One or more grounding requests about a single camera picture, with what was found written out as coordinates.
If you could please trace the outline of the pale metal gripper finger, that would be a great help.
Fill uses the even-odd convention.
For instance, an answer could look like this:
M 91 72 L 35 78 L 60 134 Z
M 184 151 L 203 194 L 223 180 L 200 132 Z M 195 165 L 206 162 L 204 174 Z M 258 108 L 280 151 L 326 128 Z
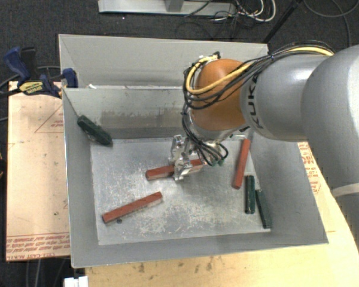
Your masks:
M 191 163 L 190 157 L 185 151 L 179 153 L 174 160 L 174 180 L 181 181 L 188 175 L 194 165 Z
M 176 161 L 184 160 L 185 158 L 185 139 L 181 135 L 175 135 L 172 140 L 169 163 L 175 164 Z

